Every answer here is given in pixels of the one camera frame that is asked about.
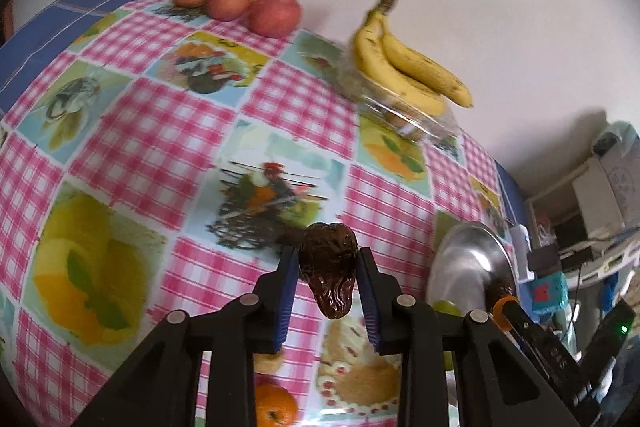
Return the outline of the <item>green apple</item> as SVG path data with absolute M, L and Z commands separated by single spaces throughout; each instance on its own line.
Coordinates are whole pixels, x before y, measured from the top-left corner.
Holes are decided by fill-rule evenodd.
M 439 299 L 432 303 L 432 308 L 438 313 L 453 315 L 454 317 L 464 317 L 464 313 L 450 300 Z

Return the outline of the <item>large dark brown avocado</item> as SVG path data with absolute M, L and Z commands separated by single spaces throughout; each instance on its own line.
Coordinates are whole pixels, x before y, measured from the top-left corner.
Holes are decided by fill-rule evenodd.
M 513 284 L 504 279 L 503 277 L 498 277 L 498 279 L 492 280 L 485 287 L 485 305 L 488 311 L 494 309 L 494 306 L 498 301 L 506 296 L 515 296 L 515 289 Z

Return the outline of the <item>small yellow-green fruit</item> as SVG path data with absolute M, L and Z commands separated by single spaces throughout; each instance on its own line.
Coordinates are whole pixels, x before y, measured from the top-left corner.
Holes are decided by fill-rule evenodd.
M 253 355 L 254 371 L 258 374 L 274 375 L 280 371 L 284 361 L 283 350 L 277 353 L 255 353 Z

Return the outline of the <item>orange tangerine bottom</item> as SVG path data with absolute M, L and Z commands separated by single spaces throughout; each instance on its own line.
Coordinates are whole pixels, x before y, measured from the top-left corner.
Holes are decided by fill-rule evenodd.
M 295 423 L 298 407 L 285 388 L 260 384 L 255 388 L 255 412 L 257 427 L 288 427 Z

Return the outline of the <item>orange tangerine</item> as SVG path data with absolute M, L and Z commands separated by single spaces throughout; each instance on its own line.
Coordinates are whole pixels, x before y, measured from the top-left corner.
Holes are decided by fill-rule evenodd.
M 260 384 L 255 388 L 255 412 L 257 427 L 288 427 L 295 423 L 298 407 L 285 388 Z
M 505 331 L 511 328 L 511 323 L 506 317 L 506 314 L 504 314 L 504 307 L 507 303 L 518 303 L 518 298 L 512 295 L 505 295 L 494 304 L 491 311 L 494 322 L 498 325 L 499 329 L 504 329 Z

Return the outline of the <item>dark wrinkled fruit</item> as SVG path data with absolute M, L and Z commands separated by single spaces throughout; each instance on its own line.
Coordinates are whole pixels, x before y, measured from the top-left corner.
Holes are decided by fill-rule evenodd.
M 298 247 L 300 274 L 321 313 L 330 320 L 344 317 L 352 307 L 358 243 L 340 222 L 309 225 Z

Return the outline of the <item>orange tangerine top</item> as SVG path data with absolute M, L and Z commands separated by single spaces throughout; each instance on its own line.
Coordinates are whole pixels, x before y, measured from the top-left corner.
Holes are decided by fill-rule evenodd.
M 504 314 L 504 307 L 507 303 L 518 303 L 518 298 L 512 295 L 505 295 L 494 304 L 491 311 L 494 322 L 498 325 L 499 329 L 504 329 L 505 331 L 511 328 L 511 323 L 506 317 L 506 314 Z

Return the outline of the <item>black power adapter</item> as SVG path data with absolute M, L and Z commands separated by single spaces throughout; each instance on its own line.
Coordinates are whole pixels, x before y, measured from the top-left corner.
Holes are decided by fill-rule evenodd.
M 535 248 L 527 254 L 528 269 L 535 274 L 537 279 L 560 272 L 562 263 L 558 245 L 555 243 Z

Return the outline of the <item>large steel plate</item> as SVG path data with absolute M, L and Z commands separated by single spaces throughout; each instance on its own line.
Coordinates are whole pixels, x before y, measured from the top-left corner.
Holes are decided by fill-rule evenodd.
M 490 228 L 480 222 L 454 225 L 436 249 L 426 284 L 426 301 L 450 300 L 464 315 L 485 305 L 485 287 L 498 277 L 516 290 L 512 263 L 506 248 Z

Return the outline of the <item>white power strip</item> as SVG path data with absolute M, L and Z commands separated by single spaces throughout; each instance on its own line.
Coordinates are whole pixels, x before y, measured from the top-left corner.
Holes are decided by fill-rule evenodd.
M 532 245 L 530 245 L 526 226 L 514 225 L 510 228 L 510 236 L 514 249 L 514 265 L 518 283 L 531 281 L 535 278 L 535 274 L 528 266 L 528 254 L 532 251 Z

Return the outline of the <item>checkered fruit-print tablecloth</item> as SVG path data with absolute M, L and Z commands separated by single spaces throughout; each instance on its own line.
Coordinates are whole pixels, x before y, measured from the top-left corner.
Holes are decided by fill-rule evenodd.
M 58 0 L 2 46 L 1 360 L 38 425 L 70 425 L 170 310 L 249 291 L 285 228 L 346 223 L 412 295 L 449 225 L 506 236 L 480 144 L 361 116 L 341 52 L 170 0 Z

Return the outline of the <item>upper yellow banana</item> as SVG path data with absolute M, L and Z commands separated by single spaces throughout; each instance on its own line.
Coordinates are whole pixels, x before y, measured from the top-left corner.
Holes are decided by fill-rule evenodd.
M 387 60 L 399 72 L 446 96 L 457 105 L 471 108 L 474 105 L 472 94 L 457 76 L 426 55 L 406 46 L 390 31 L 387 15 L 395 7 L 396 1 L 380 0 L 376 7 L 381 13 L 382 49 Z

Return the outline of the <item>yellow banana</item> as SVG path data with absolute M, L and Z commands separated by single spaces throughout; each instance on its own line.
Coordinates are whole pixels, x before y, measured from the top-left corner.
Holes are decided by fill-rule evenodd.
M 382 47 L 382 12 L 370 9 L 352 37 L 352 55 L 360 72 L 421 113 L 442 116 L 446 104 L 433 90 L 399 72 L 387 60 Z
M 390 31 L 387 15 L 395 7 L 396 1 L 380 0 L 376 7 L 381 13 L 382 49 L 387 60 L 399 72 L 446 96 L 457 105 L 471 108 L 474 105 L 472 94 L 457 76 L 426 55 L 406 46 Z

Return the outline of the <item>lower yellow banana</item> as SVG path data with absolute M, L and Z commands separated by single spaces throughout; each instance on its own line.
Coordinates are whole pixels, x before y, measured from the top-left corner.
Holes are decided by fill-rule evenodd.
M 382 12 L 370 9 L 352 37 L 352 55 L 360 72 L 421 113 L 442 116 L 446 104 L 433 90 L 399 72 L 387 60 L 382 47 Z

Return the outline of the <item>right red apple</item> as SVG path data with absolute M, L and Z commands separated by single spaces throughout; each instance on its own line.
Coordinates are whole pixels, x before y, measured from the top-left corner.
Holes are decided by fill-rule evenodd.
M 298 26 L 302 16 L 297 0 L 255 0 L 248 10 L 247 27 L 262 37 L 280 39 Z

